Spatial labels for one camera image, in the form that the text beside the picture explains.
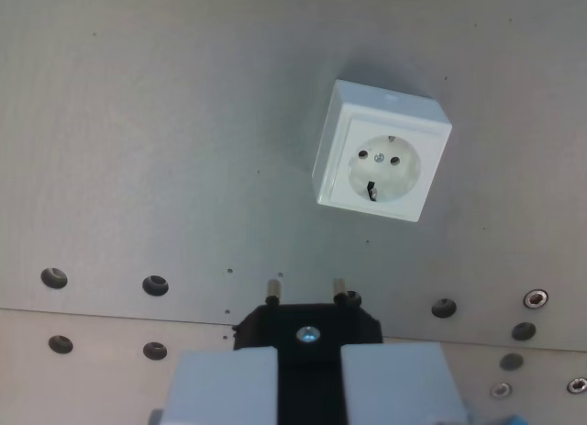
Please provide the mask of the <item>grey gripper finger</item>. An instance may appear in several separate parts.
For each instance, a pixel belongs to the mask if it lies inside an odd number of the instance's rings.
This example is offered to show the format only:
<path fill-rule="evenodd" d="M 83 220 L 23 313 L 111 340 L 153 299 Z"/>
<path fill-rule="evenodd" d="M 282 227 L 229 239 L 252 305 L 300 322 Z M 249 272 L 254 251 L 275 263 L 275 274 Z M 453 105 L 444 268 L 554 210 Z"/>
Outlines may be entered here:
<path fill-rule="evenodd" d="M 278 352 L 272 347 L 180 355 L 160 424 L 276 424 Z"/>
<path fill-rule="evenodd" d="M 469 422 L 437 343 L 345 345 L 341 363 L 350 424 Z"/>

